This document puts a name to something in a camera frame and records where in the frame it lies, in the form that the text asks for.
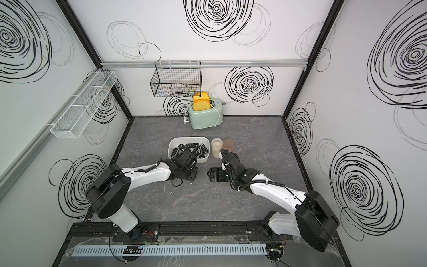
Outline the white storage box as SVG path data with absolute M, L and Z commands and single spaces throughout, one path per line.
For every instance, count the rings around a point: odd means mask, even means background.
M 168 152 L 167 152 L 168 157 L 170 159 L 172 159 L 172 157 L 171 157 L 172 150 L 174 148 L 178 147 L 179 144 L 186 145 L 186 144 L 189 144 L 189 143 L 204 144 L 207 147 L 207 149 L 208 149 L 209 152 L 207 153 L 207 155 L 204 158 L 203 157 L 201 158 L 200 156 L 198 156 L 197 163 L 198 164 L 199 163 L 202 164 L 202 163 L 207 162 L 208 159 L 209 159 L 209 156 L 210 156 L 211 149 L 210 149 L 210 141 L 206 137 L 197 137 L 197 136 L 194 137 L 193 136 L 193 137 L 178 137 L 178 138 L 172 139 L 170 141 L 170 143 L 169 143 L 169 148 L 168 148 Z

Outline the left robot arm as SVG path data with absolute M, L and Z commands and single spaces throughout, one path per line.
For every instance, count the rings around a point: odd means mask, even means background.
M 171 159 L 137 168 L 121 168 L 112 164 L 89 186 L 85 195 L 100 219 L 108 219 L 129 233 L 140 223 L 123 203 L 129 191 L 155 182 L 194 181 L 197 171 L 195 164 L 183 165 Z

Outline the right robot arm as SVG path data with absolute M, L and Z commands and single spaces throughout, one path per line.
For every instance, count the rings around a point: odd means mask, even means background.
M 301 237 L 309 246 L 324 252 L 339 227 L 339 220 L 326 200 L 315 190 L 308 193 L 291 189 L 267 178 L 255 169 L 242 172 L 211 168 L 207 175 L 211 182 L 228 182 L 233 190 L 262 196 L 288 213 L 278 212 L 267 219 L 268 227 L 276 235 Z

